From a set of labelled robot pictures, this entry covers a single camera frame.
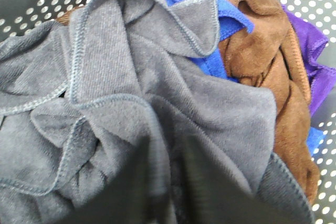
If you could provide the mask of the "dark grey towel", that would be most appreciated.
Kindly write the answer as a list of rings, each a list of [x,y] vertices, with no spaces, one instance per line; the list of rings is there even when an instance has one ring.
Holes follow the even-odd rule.
[[[313,223],[273,151],[273,93],[204,74],[215,0],[91,0],[1,42],[1,223],[54,223],[112,189],[131,223],[227,223],[233,191]]]

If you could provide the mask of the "brown towel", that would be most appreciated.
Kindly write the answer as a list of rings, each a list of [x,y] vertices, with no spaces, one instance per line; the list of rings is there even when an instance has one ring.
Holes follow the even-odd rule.
[[[183,0],[165,0],[168,5]],[[282,158],[309,202],[316,198],[319,170],[306,139],[311,91],[298,37],[276,0],[219,0],[237,7],[254,24],[222,35],[220,61],[230,77],[252,87],[268,88],[275,97],[274,152]]]

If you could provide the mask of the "grey basket with orange rim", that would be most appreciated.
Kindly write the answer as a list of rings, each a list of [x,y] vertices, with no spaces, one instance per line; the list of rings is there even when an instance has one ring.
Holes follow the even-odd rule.
[[[61,16],[89,0],[1,0],[1,40],[23,35],[40,23]],[[278,0],[297,17],[314,24],[328,37],[318,58],[322,65],[335,67],[335,0]],[[314,150],[319,166],[318,197],[312,207],[316,223],[335,223],[335,91],[316,110],[311,119],[324,139]]]

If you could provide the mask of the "blue towel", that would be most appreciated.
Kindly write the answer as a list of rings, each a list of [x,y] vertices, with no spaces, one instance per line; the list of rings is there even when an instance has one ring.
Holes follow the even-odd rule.
[[[186,0],[175,3],[170,6],[180,4]],[[216,35],[219,37],[219,41],[222,35],[233,35],[238,31],[239,27],[249,27],[250,30],[254,29],[254,24],[243,14],[237,7],[228,2],[220,2],[215,0],[215,10],[211,11],[210,8],[204,10],[198,10],[191,14],[191,17],[201,16],[204,21],[216,21],[219,25],[219,30]],[[197,59],[196,63],[202,68],[205,73],[211,76],[222,77],[232,79],[238,82],[236,78],[230,77],[224,68],[224,64],[220,61],[219,47],[214,53],[206,59]],[[315,128],[309,127],[308,137],[306,139],[308,151],[311,155],[314,149],[318,146],[320,139],[323,137],[323,133]]]

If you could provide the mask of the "purple towel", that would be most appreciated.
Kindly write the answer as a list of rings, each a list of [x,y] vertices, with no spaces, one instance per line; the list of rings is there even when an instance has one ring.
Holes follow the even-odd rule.
[[[335,85],[335,68],[318,63],[318,58],[329,41],[315,25],[288,11],[286,5],[282,5],[282,9],[286,12],[299,40],[311,90],[310,114],[314,114]]]

